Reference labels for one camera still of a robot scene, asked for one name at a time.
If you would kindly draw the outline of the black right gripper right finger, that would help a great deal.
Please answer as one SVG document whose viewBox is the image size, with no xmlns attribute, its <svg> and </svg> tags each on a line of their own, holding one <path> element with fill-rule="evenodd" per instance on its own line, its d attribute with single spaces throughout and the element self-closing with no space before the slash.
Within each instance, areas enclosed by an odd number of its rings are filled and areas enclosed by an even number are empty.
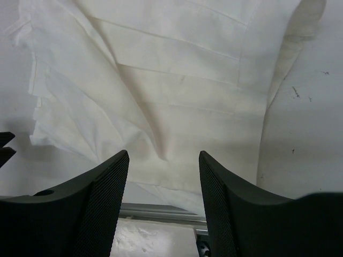
<svg viewBox="0 0 343 257">
<path fill-rule="evenodd" d="M 212 256 L 342 256 L 342 194 L 263 190 L 205 151 L 199 173 Z"/>
</svg>

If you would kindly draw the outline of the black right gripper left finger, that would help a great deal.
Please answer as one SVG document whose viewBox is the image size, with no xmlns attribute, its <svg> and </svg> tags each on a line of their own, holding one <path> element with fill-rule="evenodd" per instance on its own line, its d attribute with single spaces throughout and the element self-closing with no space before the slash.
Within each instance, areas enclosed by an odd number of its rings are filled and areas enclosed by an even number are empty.
<svg viewBox="0 0 343 257">
<path fill-rule="evenodd" d="M 1 256 L 109 256 L 128 176 L 122 150 L 35 195 L 1 198 Z"/>
</svg>

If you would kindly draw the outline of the white pleated skirt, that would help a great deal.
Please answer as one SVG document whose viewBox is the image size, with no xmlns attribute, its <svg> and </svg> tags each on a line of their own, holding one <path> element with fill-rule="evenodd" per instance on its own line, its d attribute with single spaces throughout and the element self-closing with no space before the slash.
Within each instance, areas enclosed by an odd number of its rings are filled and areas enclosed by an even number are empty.
<svg viewBox="0 0 343 257">
<path fill-rule="evenodd" d="M 326 1 L 20 1 L 35 146 L 99 164 L 204 216 L 198 156 L 255 183 L 264 118 Z"/>
</svg>

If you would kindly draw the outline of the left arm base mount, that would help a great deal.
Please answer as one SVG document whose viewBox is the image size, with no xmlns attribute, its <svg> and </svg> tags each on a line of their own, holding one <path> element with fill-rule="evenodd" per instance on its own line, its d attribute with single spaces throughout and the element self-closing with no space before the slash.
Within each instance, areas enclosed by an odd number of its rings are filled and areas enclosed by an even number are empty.
<svg viewBox="0 0 343 257">
<path fill-rule="evenodd" d="M 0 133 L 0 168 L 16 153 L 11 147 L 6 147 L 14 138 L 15 135 L 11 132 Z"/>
</svg>

